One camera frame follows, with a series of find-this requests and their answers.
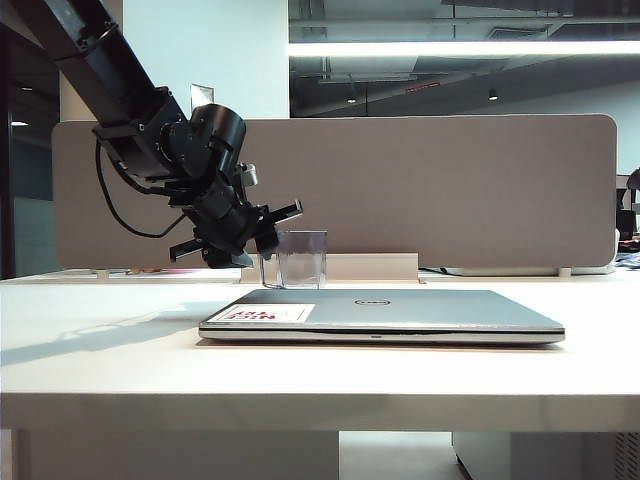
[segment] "dell logo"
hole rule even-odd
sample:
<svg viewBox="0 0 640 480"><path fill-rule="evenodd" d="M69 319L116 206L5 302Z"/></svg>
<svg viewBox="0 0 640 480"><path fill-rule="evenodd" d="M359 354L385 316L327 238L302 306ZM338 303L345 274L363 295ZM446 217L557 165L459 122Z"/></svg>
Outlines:
<svg viewBox="0 0 640 480"><path fill-rule="evenodd" d="M390 300L356 300L356 305L389 305Z"/></svg>

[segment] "ceiling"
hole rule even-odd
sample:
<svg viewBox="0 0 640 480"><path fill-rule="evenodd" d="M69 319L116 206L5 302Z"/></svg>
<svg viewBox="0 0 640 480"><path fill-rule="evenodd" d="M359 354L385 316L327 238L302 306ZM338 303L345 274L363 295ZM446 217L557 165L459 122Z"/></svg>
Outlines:
<svg viewBox="0 0 640 480"><path fill-rule="evenodd" d="M635 0L289 0L289 37L304 42L640 39ZM291 116L450 114L640 80L640 59L615 57L291 58ZM348 99L355 99L353 104Z"/></svg>
<svg viewBox="0 0 640 480"><path fill-rule="evenodd" d="M11 118L29 124L14 127L13 138L51 148L51 130L60 118L58 68L31 42L12 37Z"/></svg>

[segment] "fluorescent light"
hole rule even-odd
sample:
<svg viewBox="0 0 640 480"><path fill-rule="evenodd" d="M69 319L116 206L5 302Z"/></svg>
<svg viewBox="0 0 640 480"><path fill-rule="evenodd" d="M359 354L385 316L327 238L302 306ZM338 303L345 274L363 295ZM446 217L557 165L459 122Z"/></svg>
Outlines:
<svg viewBox="0 0 640 480"><path fill-rule="evenodd" d="M290 57L510 57L638 55L640 41L290 43Z"/></svg>

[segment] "desk privacy panel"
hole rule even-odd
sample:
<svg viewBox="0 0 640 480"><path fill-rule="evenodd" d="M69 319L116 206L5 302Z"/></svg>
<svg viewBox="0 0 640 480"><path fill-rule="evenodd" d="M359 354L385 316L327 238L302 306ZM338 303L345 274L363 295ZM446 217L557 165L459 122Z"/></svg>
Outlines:
<svg viewBox="0 0 640 480"><path fill-rule="evenodd" d="M92 122L53 134L56 249L65 267L170 267L161 240L123 230L94 167ZM284 229L326 229L333 253L413 253L420 266L600 266L614 252L616 127L604 115L249 120L241 159L254 203L300 198ZM121 215L162 231L178 211L104 162ZM199 254L176 267L203 267Z"/></svg>

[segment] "white sticker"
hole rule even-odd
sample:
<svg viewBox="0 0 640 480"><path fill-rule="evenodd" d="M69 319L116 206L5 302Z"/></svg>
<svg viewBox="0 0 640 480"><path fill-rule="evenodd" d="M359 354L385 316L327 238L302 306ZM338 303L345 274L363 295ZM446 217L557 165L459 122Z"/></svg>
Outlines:
<svg viewBox="0 0 640 480"><path fill-rule="evenodd" d="M207 323L304 323L314 304L236 304L207 320Z"/></svg>

